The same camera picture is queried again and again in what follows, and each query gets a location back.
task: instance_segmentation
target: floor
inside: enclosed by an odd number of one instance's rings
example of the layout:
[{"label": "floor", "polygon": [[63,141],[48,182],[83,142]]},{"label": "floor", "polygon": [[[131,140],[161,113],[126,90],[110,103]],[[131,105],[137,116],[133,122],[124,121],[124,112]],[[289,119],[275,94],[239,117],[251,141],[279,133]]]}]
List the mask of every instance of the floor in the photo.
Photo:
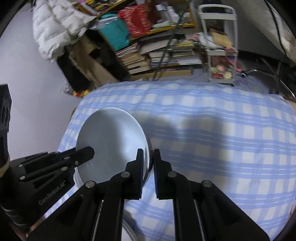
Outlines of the floor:
[{"label": "floor", "polygon": [[61,93],[65,78],[44,60],[33,39],[32,12],[25,5],[0,38],[0,84],[12,97],[8,149],[11,159],[57,150],[80,99]]}]

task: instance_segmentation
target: white utility cart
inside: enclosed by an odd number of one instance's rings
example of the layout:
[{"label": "white utility cart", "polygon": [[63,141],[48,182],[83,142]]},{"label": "white utility cart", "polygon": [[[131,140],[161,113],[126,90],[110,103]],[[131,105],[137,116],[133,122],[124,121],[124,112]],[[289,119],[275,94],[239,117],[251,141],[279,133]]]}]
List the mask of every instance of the white utility cart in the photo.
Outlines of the white utility cart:
[{"label": "white utility cart", "polygon": [[[219,8],[224,8],[225,12],[229,13],[206,13],[203,12],[205,8],[212,8],[212,7],[219,7]],[[206,25],[206,20],[229,20],[233,21],[233,26],[234,26],[234,31],[230,31],[230,33],[227,33],[228,37],[230,40],[233,42],[233,47],[235,48],[235,51],[233,53],[229,53],[225,51],[224,49],[220,48],[209,48],[206,47],[207,51],[207,58],[208,58],[208,73],[209,73],[209,81],[212,83],[222,83],[222,84],[233,84],[235,81],[236,77],[236,63],[237,63],[237,56],[238,56],[238,37],[237,37],[237,15],[234,10],[234,8],[226,5],[220,5],[220,4],[203,4],[198,6],[198,15],[201,19],[202,23],[202,28],[204,31],[204,36],[206,41],[209,41],[207,38],[207,25]],[[211,65],[212,65],[212,57],[213,56],[233,56],[234,57],[234,66],[232,66],[232,79],[213,79],[212,78],[212,73],[211,73]]]}]

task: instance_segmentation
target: white fabric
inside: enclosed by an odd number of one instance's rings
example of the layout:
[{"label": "white fabric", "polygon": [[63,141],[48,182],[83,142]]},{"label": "white fabric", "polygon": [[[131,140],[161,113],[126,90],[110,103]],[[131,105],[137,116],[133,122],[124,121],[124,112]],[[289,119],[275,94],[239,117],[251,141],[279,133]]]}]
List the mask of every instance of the white fabric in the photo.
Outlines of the white fabric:
[{"label": "white fabric", "polygon": [[33,35],[42,57],[54,62],[65,46],[85,33],[94,18],[76,10],[68,0],[36,0]]},{"label": "white fabric", "polygon": [[[284,53],[277,34],[274,19],[264,0],[237,0],[248,20],[253,23],[281,52]],[[296,63],[296,39],[279,13],[271,6],[276,17],[281,42],[287,56]]]}]

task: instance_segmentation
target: red gift bag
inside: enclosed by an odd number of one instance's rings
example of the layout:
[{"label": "red gift bag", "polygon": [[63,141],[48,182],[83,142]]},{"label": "red gift bag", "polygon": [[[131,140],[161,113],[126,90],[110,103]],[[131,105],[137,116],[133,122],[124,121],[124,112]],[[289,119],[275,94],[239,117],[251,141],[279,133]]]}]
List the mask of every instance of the red gift bag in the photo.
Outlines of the red gift bag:
[{"label": "red gift bag", "polygon": [[138,37],[151,29],[152,23],[147,17],[149,11],[148,4],[140,4],[120,10],[118,16],[125,21],[131,36]]}]

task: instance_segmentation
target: white bowl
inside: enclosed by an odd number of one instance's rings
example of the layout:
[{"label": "white bowl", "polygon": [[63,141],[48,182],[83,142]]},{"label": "white bowl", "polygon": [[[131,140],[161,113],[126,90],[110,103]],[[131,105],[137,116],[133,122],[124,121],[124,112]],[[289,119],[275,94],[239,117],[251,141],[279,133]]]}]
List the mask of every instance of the white bowl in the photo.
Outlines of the white bowl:
[{"label": "white bowl", "polygon": [[92,147],[94,157],[76,168],[76,184],[81,187],[90,180],[109,181],[136,159],[138,148],[144,150],[145,183],[150,168],[148,141],[138,121],[127,111],[107,107],[94,112],[83,124],[76,144],[77,150]]}]

